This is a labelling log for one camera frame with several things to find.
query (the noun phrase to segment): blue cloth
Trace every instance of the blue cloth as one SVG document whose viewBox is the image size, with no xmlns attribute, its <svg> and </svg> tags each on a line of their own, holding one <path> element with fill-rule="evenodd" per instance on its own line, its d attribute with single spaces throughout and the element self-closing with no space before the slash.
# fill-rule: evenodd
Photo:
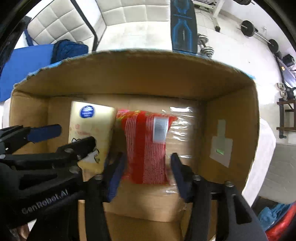
<svg viewBox="0 0 296 241">
<path fill-rule="evenodd" d="M 66 58 L 73 58 L 79 55 L 87 54 L 89 48 L 85 44 L 71 42 L 63 39 L 54 44 L 51 63 L 56 63 Z"/>
<path fill-rule="evenodd" d="M 50 65 L 54 45 L 36 45 L 15 49 L 0 76 L 0 102 L 10 98 L 13 85 L 28 73 Z"/>
<path fill-rule="evenodd" d="M 24 33 L 25 33 L 25 36 L 26 36 L 26 41 L 27 41 L 28 46 L 34 46 L 33 40 L 31 38 L 30 34 L 28 33 L 27 29 L 24 30 Z"/>
<path fill-rule="evenodd" d="M 258 215 L 263 230 L 273 227 L 289 210 L 292 204 L 277 204 L 273 209 L 265 207 Z"/>
</svg>

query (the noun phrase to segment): barbell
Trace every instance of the barbell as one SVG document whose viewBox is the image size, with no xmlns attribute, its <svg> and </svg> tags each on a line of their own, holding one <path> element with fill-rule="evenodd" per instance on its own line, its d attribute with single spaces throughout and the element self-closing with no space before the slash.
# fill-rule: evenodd
<svg viewBox="0 0 296 241">
<path fill-rule="evenodd" d="M 276 54 L 279 51 L 278 43 L 274 39 L 267 40 L 266 38 L 258 34 L 257 33 L 258 30 L 254 27 L 254 25 L 250 21 L 245 20 L 242 22 L 241 31 L 247 37 L 251 37 L 255 34 L 261 37 L 262 39 L 264 39 L 267 42 L 267 45 L 272 53 Z"/>
<path fill-rule="evenodd" d="M 209 41 L 208 37 L 202 34 L 198 34 L 197 44 L 203 46 L 200 49 L 200 54 L 204 56 L 208 56 L 212 58 L 214 54 L 214 49 L 212 47 L 208 47 L 205 44 Z"/>
</svg>

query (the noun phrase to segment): chair backrest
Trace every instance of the chair backrest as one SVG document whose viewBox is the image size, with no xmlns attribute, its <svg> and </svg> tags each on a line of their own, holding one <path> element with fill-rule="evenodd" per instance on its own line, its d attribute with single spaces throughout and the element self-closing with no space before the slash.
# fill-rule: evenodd
<svg viewBox="0 0 296 241">
<path fill-rule="evenodd" d="M 69 39 L 84 42 L 89 50 L 97 46 L 96 33 L 75 0 L 54 0 L 32 19 L 28 33 L 39 45 Z"/>
<path fill-rule="evenodd" d="M 142 21 L 169 21 L 170 0 L 96 0 L 107 26 Z"/>
</svg>

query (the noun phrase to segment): yellow package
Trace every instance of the yellow package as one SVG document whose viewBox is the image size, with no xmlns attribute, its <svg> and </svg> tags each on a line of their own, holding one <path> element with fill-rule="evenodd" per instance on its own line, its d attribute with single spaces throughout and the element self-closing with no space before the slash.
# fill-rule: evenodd
<svg viewBox="0 0 296 241">
<path fill-rule="evenodd" d="M 102 173 L 112 138 L 116 109 L 108 106 L 72 101 L 69 143 L 93 136 L 96 148 L 88 157 L 79 161 L 84 179 Z"/>
</svg>

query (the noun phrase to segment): screw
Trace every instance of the screw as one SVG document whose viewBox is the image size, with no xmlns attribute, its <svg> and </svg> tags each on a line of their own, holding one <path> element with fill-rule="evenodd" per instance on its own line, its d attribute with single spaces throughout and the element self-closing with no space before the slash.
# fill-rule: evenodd
<svg viewBox="0 0 296 241">
<path fill-rule="evenodd" d="M 66 148 L 64 151 L 67 152 L 67 153 L 71 153 L 71 152 L 73 152 L 74 150 L 71 149 L 71 148 Z"/>
<path fill-rule="evenodd" d="M 103 175 L 102 174 L 97 174 L 94 176 L 95 180 L 102 180 L 103 179 Z"/>
<path fill-rule="evenodd" d="M 69 171 L 73 174 L 78 174 L 80 172 L 80 168 L 78 166 L 69 167 Z"/>
<path fill-rule="evenodd" d="M 225 185 L 226 187 L 229 187 L 229 188 L 234 187 L 234 185 L 231 183 L 231 181 L 226 181 L 226 182 L 224 183 L 224 185 Z"/>
<path fill-rule="evenodd" d="M 202 178 L 201 178 L 201 176 L 200 175 L 197 175 L 197 174 L 194 174 L 193 175 L 193 180 L 195 180 L 195 181 L 200 181 Z"/>
</svg>

